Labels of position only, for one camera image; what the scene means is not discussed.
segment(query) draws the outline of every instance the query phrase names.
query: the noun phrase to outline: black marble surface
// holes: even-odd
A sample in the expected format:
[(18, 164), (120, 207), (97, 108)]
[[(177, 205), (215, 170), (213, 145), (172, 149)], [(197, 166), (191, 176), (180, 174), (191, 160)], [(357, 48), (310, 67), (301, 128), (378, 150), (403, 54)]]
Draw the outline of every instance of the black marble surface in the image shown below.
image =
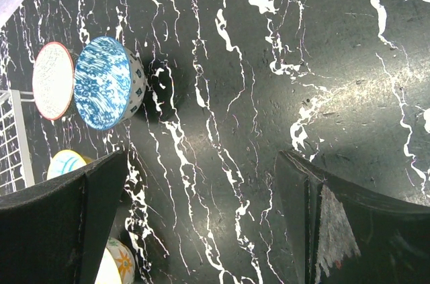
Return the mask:
[(98, 132), (24, 104), (36, 182), (59, 150), (125, 147), (115, 230), (145, 281), (295, 283), (278, 150), (427, 204), (429, 15), (427, 0), (25, 0), (0, 31), (2, 84), (31, 91), (47, 42), (117, 38), (145, 65), (144, 105)]

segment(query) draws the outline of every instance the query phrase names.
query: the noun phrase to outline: bowl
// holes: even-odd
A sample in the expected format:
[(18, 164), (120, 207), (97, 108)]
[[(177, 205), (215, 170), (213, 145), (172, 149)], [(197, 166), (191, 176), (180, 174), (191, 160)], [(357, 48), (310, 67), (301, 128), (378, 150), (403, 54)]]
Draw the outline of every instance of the bowl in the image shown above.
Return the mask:
[(133, 52), (111, 37), (93, 39), (75, 69), (75, 101), (88, 126), (108, 130), (142, 104), (146, 78)]
[(95, 284), (122, 284), (115, 260), (107, 248), (103, 252)]
[(106, 248), (115, 260), (122, 284), (133, 284), (136, 265), (130, 249), (119, 240), (109, 237)]
[(40, 114), (57, 120), (76, 112), (73, 84), (77, 55), (59, 42), (46, 44), (33, 68), (34, 102)]
[(47, 180), (77, 170), (92, 162), (90, 158), (81, 156), (72, 150), (63, 150), (55, 154), (48, 168)]

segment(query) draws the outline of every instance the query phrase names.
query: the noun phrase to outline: yellow bowl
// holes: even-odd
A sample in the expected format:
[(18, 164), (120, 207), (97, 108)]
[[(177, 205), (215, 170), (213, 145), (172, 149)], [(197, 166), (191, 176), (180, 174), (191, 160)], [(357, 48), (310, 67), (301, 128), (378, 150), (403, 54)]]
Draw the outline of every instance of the yellow bowl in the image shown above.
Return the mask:
[(63, 150), (55, 154), (49, 164), (47, 179), (52, 179), (60, 175), (65, 175), (71, 171), (77, 170), (88, 163), (93, 162), (86, 156), (81, 156), (72, 150)]

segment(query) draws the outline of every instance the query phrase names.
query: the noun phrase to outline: bowl rim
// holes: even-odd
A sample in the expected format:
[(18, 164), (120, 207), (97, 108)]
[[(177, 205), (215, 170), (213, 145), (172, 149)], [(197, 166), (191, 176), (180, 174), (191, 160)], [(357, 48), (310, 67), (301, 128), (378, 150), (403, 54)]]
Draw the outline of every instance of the bowl rim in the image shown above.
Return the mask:
[[(132, 74), (132, 68), (131, 68), (131, 64), (130, 64), (130, 57), (129, 57), (129, 55), (128, 55), (128, 53), (127, 53), (127, 50), (125, 49), (125, 47), (118, 41), (118, 40), (116, 40), (115, 38), (113, 38), (113, 37), (109, 37), (109, 36), (99, 36), (99, 37), (96, 37), (96, 38), (94, 38), (94, 39), (92, 39), (92, 41), (90, 41), (89, 43), (88, 43), (88, 45), (86, 45), (85, 47), (84, 47), (84, 49), (82, 50), (82, 52), (81, 52), (81, 54), (79, 55), (79, 57), (78, 57), (78, 60), (76, 61), (76, 65), (75, 65), (75, 72), (76, 72), (76, 70), (77, 70), (77, 67), (78, 67), (78, 64), (79, 64), (79, 61), (80, 61), (80, 59), (81, 59), (81, 57), (82, 57), (82, 55), (83, 55), (83, 52), (85, 51), (85, 49), (92, 43), (92, 42), (94, 42), (94, 41), (96, 41), (96, 40), (103, 40), (103, 39), (105, 39), (105, 38), (107, 38), (108, 40), (112, 40), (112, 41), (114, 41), (118, 46), (120, 46), (121, 47), (121, 50), (122, 50), (122, 52), (124, 53), (124, 55), (126, 56), (126, 59), (127, 59), (127, 61), (128, 61), (128, 73), (129, 73), (129, 75), (130, 75), (130, 87), (129, 87), (129, 90), (128, 90), (128, 95), (127, 95), (127, 102), (124, 104), (124, 108), (123, 108), (123, 110), (122, 110), (122, 112), (121, 112), (121, 115), (117, 118), (117, 119), (115, 119), (115, 121), (112, 123), (112, 124), (110, 124), (110, 125), (103, 125), (103, 126), (100, 126), (100, 127), (95, 127), (95, 126), (93, 126), (93, 125), (91, 125), (91, 124), (89, 124), (88, 122), (86, 122), (85, 120), (85, 123), (87, 124), (87, 125), (89, 125), (91, 128), (93, 128), (94, 130), (99, 130), (99, 131), (104, 131), (104, 130), (108, 130), (108, 129), (110, 129), (110, 128), (113, 128), (116, 124), (118, 124), (118, 122), (121, 120), (121, 118), (124, 116), (124, 114), (126, 113), (126, 111), (127, 111), (127, 107), (128, 107), (128, 100), (130, 99), (130, 96), (131, 96), (131, 94), (132, 94), (132, 86), (133, 86), (133, 74)], [(81, 115), (81, 111), (79, 111), (79, 108), (77, 108), (77, 110), (78, 110), (78, 113), (79, 113), (79, 115), (82, 117), (82, 115)]]
[(56, 158), (58, 158), (59, 156), (61, 156), (63, 154), (66, 154), (66, 153), (72, 154), (74, 157), (79, 159), (79, 162), (83, 163), (84, 166), (87, 165), (87, 162), (85, 161), (85, 159), (78, 152), (75, 152), (73, 150), (61, 150), (60, 152), (57, 152), (57, 154), (55, 154), (52, 157), (50, 164), (49, 164), (49, 167), (48, 167), (48, 172), (46, 174), (46, 180), (55, 178), (55, 177), (51, 177), (51, 178), (49, 177), (50, 174), (52, 174), (52, 169), (53, 169), (52, 163), (54, 162), (54, 160)]
[[(40, 111), (40, 109), (39, 109), (39, 107), (38, 107), (38, 102), (36, 101), (36, 98), (34, 98), (34, 103), (35, 103), (35, 105), (36, 105), (36, 107), (37, 107), (37, 109), (38, 109), (38, 111), (39, 111), (40, 115), (42, 115), (42, 116), (43, 116), (43, 118), (45, 118), (45, 119), (47, 119), (47, 120), (50, 120), (50, 121), (56, 121), (57, 119), (59, 119), (60, 117), (62, 117), (62, 116), (66, 113), (67, 109), (69, 108), (69, 106), (70, 106), (70, 104), (71, 104), (71, 101), (72, 101), (72, 98), (73, 98), (73, 94), (74, 94), (74, 92), (75, 92), (75, 64), (73, 63), (73, 59), (72, 59), (72, 56), (70, 55), (69, 49), (67, 49), (67, 48), (66, 48), (66, 46), (65, 46), (64, 44), (62, 44), (61, 42), (51, 41), (51, 42), (48, 42), (47, 44), (45, 44), (45, 45), (42, 47), (42, 49), (40, 49), (40, 51), (39, 51), (39, 53), (38, 53), (38, 55), (37, 55), (37, 57), (36, 57), (36, 60), (34, 61), (34, 66), (33, 66), (33, 68), (34, 68), (34, 69), (36, 68), (36, 65), (37, 65), (37, 63), (38, 63), (38, 59), (39, 59), (39, 55), (42, 53), (42, 51), (43, 51), (46, 47), (48, 47), (48, 46), (50, 46), (50, 45), (53, 45), (53, 44), (56, 44), (56, 45), (60, 46), (62, 49), (64, 49), (64, 51), (66, 52), (67, 56), (69, 57), (70, 64), (71, 64), (70, 68), (71, 68), (71, 70), (72, 70), (72, 89), (70, 90), (69, 101), (67, 102), (67, 106), (66, 106), (66, 108), (65, 108), (65, 109), (64, 109), (64, 111), (62, 111), (62, 112), (61, 112), (61, 114), (60, 114), (60, 115), (58, 115), (57, 117), (47, 117), (47, 116), (45, 116), (45, 115)], [(34, 69), (33, 69), (33, 76), (32, 76), (32, 91), (33, 91), (33, 95), (34, 95), (34, 84), (33, 84), (33, 81), (34, 81), (34, 73), (36, 72)]]

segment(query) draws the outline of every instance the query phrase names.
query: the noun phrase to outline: red rim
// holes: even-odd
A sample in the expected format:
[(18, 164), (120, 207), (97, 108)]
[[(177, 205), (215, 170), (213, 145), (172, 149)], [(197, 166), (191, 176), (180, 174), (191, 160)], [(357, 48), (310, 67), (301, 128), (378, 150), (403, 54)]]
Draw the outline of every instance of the red rim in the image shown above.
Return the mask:
[[(36, 64), (37, 64), (37, 61), (38, 61), (38, 59), (39, 59), (39, 55), (42, 53), (42, 51), (43, 51), (43, 49), (45, 49), (47, 46), (49, 46), (49, 45), (51, 45), (51, 44), (57, 44), (57, 45), (59, 45), (65, 52), (66, 52), (66, 54), (67, 54), (67, 56), (68, 56), (68, 58), (69, 58), (69, 60), (70, 60), (70, 64), (71, 64), (71, 68), (72, 68), (72, 78), (75, 76), (75, 73), (74, 73), (74, 66), (75, 66), (75, 64), (73, 64), (73, 59), (72, 59), (72, 56), (70, 55), (70, 52), (69, 52), (69, 50), (63, 45), (63, 44), (61, 44), (60, 42), (56, 42), (56, 41), (53, 41), (53, 42), (49, 42), (49, 43), (47, 43), (47, 44), (45, 44), (44, 46), (43, 46), (43, 48), (39, 51), (39, 54), (38, 54), (38, 56), (36, 57), (36, 61), (34, 62), (34, 67), (33, 68), (35, 68), (36, 67)], [(70, 107), (70, 103), (71, 103), (71, 101), (72, 101), (72, 98), (73, 98), (73, 89), (75, 88), (75, 80), (74, 79), (72, 79), (72, 89), (71, 89), (71, 93), (70, 93), (70, 97), (69, 97), (69, 102), (67, 103), (67, 106), (66, 106), (66, 108), (64, 109), (64, 111), (59, 115), (59, 116), (57, 116), (57, 117), (55, 117), (55, 118), (51, 118), (51, 117), (46, 117), (40, 110), (39, 110), (39, 107), (38, 107), (38, 104), (37, 104), (37, 102), (36, 102), (36, 98), (34, 98), (34, 103), (36, 104), (36, 107), (38, 108), (38, 111), (39, 111), (39, 113), (40, 113), (40, 115), (42, 115), (43, 116), (43, 118), (46, 118), (47, 120), (50, 120), (50, 121), (55, 121), (55, 120), (57, 120), (58, 118), (60, 118), (61, 116), (63, 116), (64, 114), (65, 114), (65, 112), (67, 111), (67, 109)], [(32, 80), (32, 91), (33, 91), (33, 95), (34, 95), (34, 84), (33, 84), (33, 80)]]

